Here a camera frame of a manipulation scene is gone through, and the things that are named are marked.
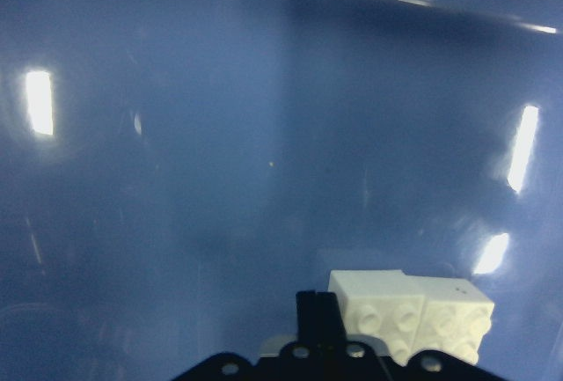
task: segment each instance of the glossy blue plastic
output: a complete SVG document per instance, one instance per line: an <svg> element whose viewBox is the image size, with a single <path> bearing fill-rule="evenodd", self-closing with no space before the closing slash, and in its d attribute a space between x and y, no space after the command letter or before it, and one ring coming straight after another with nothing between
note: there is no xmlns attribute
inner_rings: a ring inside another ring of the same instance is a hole
<svg viewBox="0 0 563 381"><path fill-rule="evenodd" d="M0 379L255 360L360 268L471 280L479 366L560 379L562 4L0 0Z"/></svg>

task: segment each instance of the silver screw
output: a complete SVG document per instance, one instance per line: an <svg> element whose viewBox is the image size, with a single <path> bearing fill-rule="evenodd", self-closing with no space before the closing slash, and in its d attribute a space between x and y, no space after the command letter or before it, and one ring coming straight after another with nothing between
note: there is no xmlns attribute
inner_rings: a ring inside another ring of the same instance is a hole
<svg viewBox="0 0 563 381"><path fill-rule="evenodd" d="M430 355L423 356L420 359L420 366L428 372L440 372L442 370L442 362L437 357Z"/></svg>
<svg viewBox="0 0 563 381"><path fill-rule="evenodd" d="M236 363L226 363L221 368L223 375L235 375L238 372L238 365Z"/></svg>
<svg viewBox="0 0 563 381"><path fill-rule="evenodd" d="M363 357L366 351L359 344L352 343L347 345L346 353L348 353L350 357Z"/></svg>
<svg viewBox="0 0 563 381"><path fill-rule="evenodd" d="M291 353L297 359L306 359L309 357L309 349L304 346L295 346Z"/></svg>

